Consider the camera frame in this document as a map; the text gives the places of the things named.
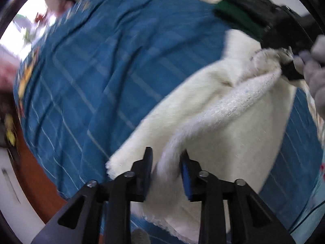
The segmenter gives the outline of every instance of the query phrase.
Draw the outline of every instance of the screw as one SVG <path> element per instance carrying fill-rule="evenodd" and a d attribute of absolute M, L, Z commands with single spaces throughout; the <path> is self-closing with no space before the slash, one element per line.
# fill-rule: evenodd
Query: screw
<path fill-rule="evenodd" d="M 131 178 L 134 177 L 135 173 L 133 171 L 127 171 L 124 173 L 124 177 Z"/>
<path fill-rule="evenodd" d="M 87 186 L 92 188 L 95 187 L 97 185 L 97 181 L 95 180 L 90 180 L 89 182 L 87 182 Z"/>
<path fill-rule="evenodd" d="M 236 184 L 239 186 L 244 186 L 246 184 L 246 182 L 243 179 L 238 179 L 238 180 L 236 180 Z"/>
<path fill-rule="evenodd" d="M 206 170 L 202 170 L 199 172 L 199 176 L 200 177 L 208 177 L 209 173 Z"/>

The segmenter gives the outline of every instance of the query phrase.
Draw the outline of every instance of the fuzzy white fabric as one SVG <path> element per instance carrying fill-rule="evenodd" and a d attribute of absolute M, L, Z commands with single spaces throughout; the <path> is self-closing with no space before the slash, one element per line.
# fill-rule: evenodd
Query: fuzzy white fabric
<path fill-rule="evenodd" d="M 186 200 L 179 155 L 222 180 L 242 178 L 259 192 L 274 164 L 290 115 L 295 87 L 281 75 L 283 51 L 260 50 L 238 30 L 227 32 L 220 61 L 197 71 L 141 121 L 107 163 L 115 178 L 154 153 L 151 187 L 132 211 L 188 243 L 199 237 L 200 204 Z"/>

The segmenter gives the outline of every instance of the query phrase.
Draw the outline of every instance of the black cable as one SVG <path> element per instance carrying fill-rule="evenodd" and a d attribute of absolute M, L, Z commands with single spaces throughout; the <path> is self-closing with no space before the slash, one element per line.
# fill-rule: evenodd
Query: black cable
<path fill-rule="evenodd" d="M 292 234 L 298 227 L 301 226 L 301 224 L 318 208 L 320 208 L 323 204 L 325 204 L 325 201 L 321 202 L 318 206 L 314 207 L 313 210 L 309 212 L 309 214 L 292 230 L 290 231 L 290 234 Z"/>

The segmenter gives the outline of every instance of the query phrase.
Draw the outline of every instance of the blue bedsheet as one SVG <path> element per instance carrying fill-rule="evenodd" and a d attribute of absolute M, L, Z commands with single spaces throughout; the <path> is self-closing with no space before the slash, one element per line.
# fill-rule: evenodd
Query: blue bedsheet
<path fill-rule="evenodd" d="M 21 100 L 16 85 L 15 100 L 26 143 L 62 197 L 106 180 L 105 163 L 152 108 L 220 58 L 228 26 L 212 9 L 198 0 L 82 0 L 36 46 L 34 71 Z M 321 155 L 298 91 L 261 192 L 286 227 L 308 201 Z M 152 243 L 179 242 L 132 218 L 135 226 L 149 229 Z"/>

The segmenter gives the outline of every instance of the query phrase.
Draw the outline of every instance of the dark green fabric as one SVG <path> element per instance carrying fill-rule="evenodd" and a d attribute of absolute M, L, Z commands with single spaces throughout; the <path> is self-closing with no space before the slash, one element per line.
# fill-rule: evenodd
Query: dark green fabric
<path fill-rule="evenodd" d="M 214 14 L 227 22 L 232 29 L 243 31 L 257 41 L 261 40 L 264 28 L 255 23 L 244 10 L 229 0 L 222 0 L 217 3 Z"/>

